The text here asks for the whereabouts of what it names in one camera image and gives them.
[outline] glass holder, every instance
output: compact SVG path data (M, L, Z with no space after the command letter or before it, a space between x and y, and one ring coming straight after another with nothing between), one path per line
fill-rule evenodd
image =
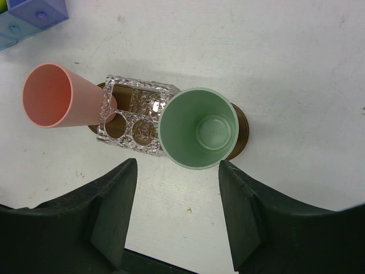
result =
M132 89L129 110L111 107L115 85ZM107 144L142 152L153 156L161 156L158 136L160 114L168 101L180 90L171 85L158 82L147 82L128 79L120 76L107 76L104 86L104 100L100 112L100 123L97 129L97 140ZM108 133L106 120L116 113L121 115L121 125L125 122L125 130L121 136L111 136Z

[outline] wooden coaster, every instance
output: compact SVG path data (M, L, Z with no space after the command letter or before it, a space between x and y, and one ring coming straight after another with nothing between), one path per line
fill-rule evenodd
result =
M242 152L242 150L244 150L245 146L247 145L247 142L249 141L249 135L250 135L249 122L247 121L246 115L235 104L232 105L238 117L239 132L238 132L237 143L234 146L232 153L227 157L226 159L227 161L237 157Z
M98 84L99 87L103 88L105 83ZM129 103L131 101L133 89L130 87L116 84L113 89L113 96L118 103L118 109L129 111ZM244 150L249 140L249 123L245 114L235 104L232 104L236 114L238 116L239 133L236 146L232 153L227 157L226 160L232 160L238 154ZM98 133L98 125L88 126L88 128L95 134ZM111 138L117 139L124 134L125 131L125 120L121 115L115 115L115 118L106 124L106 131ZM145 146L148 143L145 140L135 140L138 144Z

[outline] white surface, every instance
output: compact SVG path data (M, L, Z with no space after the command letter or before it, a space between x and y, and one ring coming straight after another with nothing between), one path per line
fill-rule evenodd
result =
M34 127L21 88L42 62L95 83L110 73L217 90L250 123L249 144L234 164L319 207L364 202L363 1L67 5L70 20L0 52L1 204L35 207L137 158L126 247L199 273L233 273L218 168L185 170L97 143L87 127Z

